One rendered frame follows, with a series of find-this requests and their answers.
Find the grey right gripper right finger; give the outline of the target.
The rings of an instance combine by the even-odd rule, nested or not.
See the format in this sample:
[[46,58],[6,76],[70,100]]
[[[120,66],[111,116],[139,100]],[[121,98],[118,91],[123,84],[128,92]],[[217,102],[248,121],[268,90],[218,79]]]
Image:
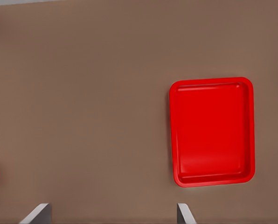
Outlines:
[[196,224],[196,220],[185,203],[177,203],[177,224]]

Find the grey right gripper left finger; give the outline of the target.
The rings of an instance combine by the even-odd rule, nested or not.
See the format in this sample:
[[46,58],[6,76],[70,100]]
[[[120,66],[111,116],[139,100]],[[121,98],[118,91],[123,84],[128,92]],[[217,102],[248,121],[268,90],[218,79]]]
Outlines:
[[19,224],[50,224],[50,204],[39,204]]

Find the red rectangular tray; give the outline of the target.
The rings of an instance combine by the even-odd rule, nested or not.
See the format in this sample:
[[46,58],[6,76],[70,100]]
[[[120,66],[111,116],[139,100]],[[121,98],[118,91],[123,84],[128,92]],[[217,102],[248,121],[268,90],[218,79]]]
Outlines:
[[254,94],[245,77],[181,80],[169,90],[175,183],[244,183],[255,173]]

